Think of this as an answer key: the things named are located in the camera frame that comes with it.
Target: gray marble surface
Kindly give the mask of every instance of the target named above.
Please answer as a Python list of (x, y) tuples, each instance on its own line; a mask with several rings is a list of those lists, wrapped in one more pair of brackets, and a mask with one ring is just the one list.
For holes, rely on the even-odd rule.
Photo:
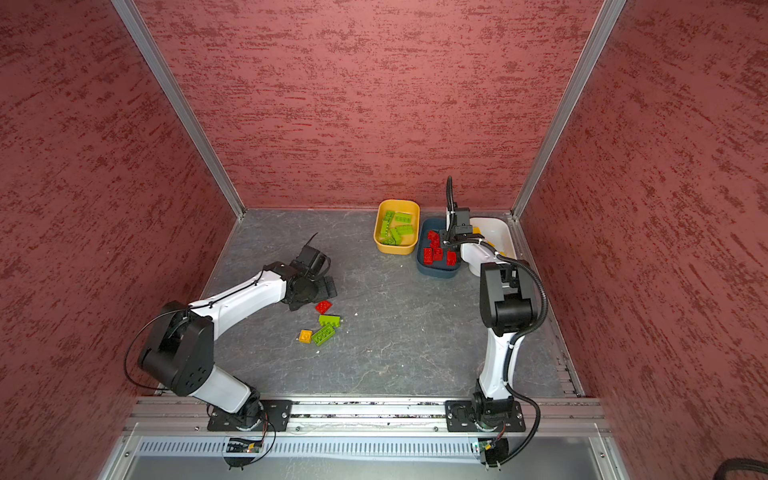
[[(367, 211), (249, 210), (205, 295), (247, 280), (262, 265), (290, 262), (319, 232), (312, 245), (331, 258), (339, 293), (328, 314), (341, 316), (342, 327), (320, 347), (300, 343), (301, 329), (319, 328), (314, 305), (290, 312), (277, 303), (217, 340), (217, 365), (261, 392), (471, 394), (487, 341), (479, 278), (466, 266), (450, 280), (431, 278), (416, 269), (415, 254), (380, 253), (375, 222)], [(550, 351), (543, 332), (526, 337), (514, 375), (520, 393), (563, 396)]]

